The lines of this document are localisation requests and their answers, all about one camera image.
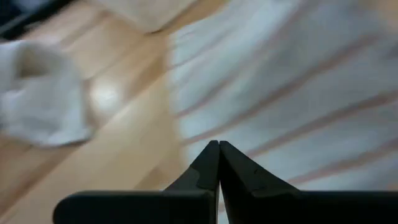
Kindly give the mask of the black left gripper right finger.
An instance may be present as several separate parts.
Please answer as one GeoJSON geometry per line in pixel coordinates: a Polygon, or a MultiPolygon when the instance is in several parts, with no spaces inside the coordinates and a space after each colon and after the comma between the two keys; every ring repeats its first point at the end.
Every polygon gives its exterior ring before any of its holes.
{"type": "Polygon", "coordinates": [[[398,193],[302,191],[227,141],[219,172],[230,224],[398,224],[398,193]]]}

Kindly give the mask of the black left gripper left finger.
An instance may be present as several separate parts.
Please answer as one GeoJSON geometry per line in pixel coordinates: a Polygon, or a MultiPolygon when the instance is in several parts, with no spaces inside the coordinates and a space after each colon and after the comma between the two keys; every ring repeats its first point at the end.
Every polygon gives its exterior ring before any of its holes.
{"type": "Polygon", "coordinates": [[[210,141],[163,190],[82,191],[55,206],[54,224],[216,224],[220,145],[210,141]]]}

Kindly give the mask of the white towel with red stripes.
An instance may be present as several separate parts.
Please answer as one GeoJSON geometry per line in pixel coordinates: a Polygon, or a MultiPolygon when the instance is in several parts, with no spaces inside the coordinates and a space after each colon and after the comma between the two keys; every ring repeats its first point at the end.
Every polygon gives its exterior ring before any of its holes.
{"type": "Polygon", "coordinates": [[[230,0],[169,49],[185,163],[228,141],[302,191],[398,193],[398,0],[230,0]]]}

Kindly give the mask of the crumpled cream towel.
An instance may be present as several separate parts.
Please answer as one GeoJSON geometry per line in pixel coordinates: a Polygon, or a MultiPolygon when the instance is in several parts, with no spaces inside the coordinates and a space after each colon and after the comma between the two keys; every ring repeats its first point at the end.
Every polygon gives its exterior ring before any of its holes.
{"type": "Polygon", "coordinates": [[[0,44],[0,132],[40,146],[92,136],[83,82],[65,53],[29,40],[0,44]]]}

